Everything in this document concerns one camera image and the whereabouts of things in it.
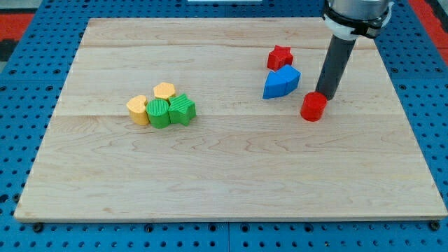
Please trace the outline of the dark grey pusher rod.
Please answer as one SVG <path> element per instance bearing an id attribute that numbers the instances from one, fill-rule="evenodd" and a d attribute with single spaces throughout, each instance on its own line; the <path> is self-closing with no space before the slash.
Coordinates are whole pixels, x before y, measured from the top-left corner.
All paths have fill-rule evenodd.
<path id="1" fill-rule="evenodd" d="M 330 40 L 315 88 L 315 91 L 324 95 L 327 100 L 335 96 L 355 42 L 355 40 L 348 41 L 335 35 Z"/>

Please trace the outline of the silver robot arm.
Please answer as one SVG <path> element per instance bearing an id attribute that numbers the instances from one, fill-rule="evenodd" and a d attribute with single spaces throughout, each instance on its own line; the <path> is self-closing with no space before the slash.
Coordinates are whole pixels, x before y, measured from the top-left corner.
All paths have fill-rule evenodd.
<path id="1" fill-rule="evenodd" d="M 316 92 L 333 99 L 356 40 L 377 38 L 391 19 L 393 5 L 389 0 L 325 0 L 322 19 L 332 38 Z"/>

